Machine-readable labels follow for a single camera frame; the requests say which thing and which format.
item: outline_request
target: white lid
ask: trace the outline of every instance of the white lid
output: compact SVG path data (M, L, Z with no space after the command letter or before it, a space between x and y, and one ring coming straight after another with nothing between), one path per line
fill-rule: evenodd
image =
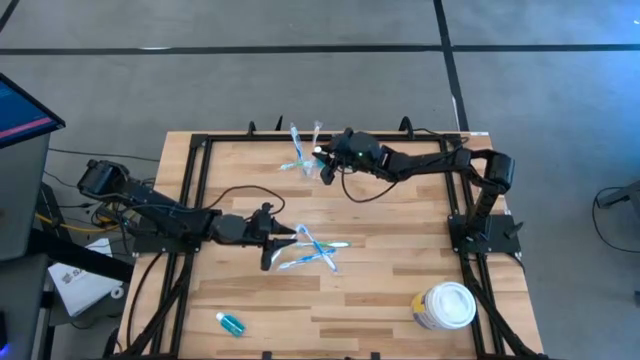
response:
M433 315L447 328L467 326L476 314L476 301L465 286L446 282L436 287Z

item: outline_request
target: wooden table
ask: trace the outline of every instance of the wooden table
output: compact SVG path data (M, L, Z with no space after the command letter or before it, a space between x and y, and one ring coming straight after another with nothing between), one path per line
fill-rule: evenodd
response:
M168 133L158 169L155 189L176 200L191 135ZM469 148L491 147L487 134L470 138ZM409 154L439 151L435 143L394 142L391 146ZM199 153L196 164L201 158ZM444 175L415 176L374 202L356 204L343 194L339 178L325 186L297 170L279 170L281 164L294 160L290 142L215 143L204 203L235 185L256 184L276 191L287 201L278 221L290 227L305 224L320 241L352 242L353 247L339 249L334 257L339 274L332 275L320 261L288 271L262 272L259 249L204 244L195 258L180 358L259 358L262 351L272 351L275 358L369 358L371 352L380 352L383 358L475 358L469 327L425 330L414 323L409 308L420 291L443 281L462 282L446 225L450 209ZM475 165L482 173L483 163ZM196 166L189 204L193 204L198 169ZM454 179L462 194L459 177ZM349 175L346 185L357 198L389 186L360 173ZM464 209L462 196L458 198ZM258 190L240 190L229 193L216 208L250 215L264 201L279 204ZM494 211L502 213L505 208L501 198ZM308 248L288 249L282 259L310 252ZM131 289L138 287L152 258L146 255L137 260ZM489 256L488 263L502 315L525 344L542 351L522 270L503 255ZM134 338L157 309L165 264L163 256L141 290L133 317ZM133 293L129 293L125 314ZM233 338L226 333L215 319L219 311L238 317L247 326L246 335ZM165 351L173 314L167 319ZM481 320L487 350L492 351L484 311ZM126 325L127 316L123 316L122 344Z

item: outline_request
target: small blue bottle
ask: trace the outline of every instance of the small blue bottle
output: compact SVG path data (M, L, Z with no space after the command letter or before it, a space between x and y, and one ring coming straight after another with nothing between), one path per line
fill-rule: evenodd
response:
M222 325L222 327L231 333L235 337L240 337L244 334L244 325L238 319L225 313L217 313L216 319Z

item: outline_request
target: monitor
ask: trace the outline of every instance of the monitor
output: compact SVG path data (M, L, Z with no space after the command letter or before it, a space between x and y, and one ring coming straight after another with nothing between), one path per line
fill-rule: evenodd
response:
M64 126L56 114L0 73L0 149Z

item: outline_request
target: plastic container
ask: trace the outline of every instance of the plastic container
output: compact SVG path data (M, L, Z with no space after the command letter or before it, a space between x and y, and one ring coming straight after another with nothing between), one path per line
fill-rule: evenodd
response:
M242 325L242 323L233 316L225 313L217 313L216 319L225 330L231 333L231 335L240 337L244 334L244 325Z
M476 315L476 300L466 287L456 282L439 284L420 293L411 302L413 318L431 330L463 328Z

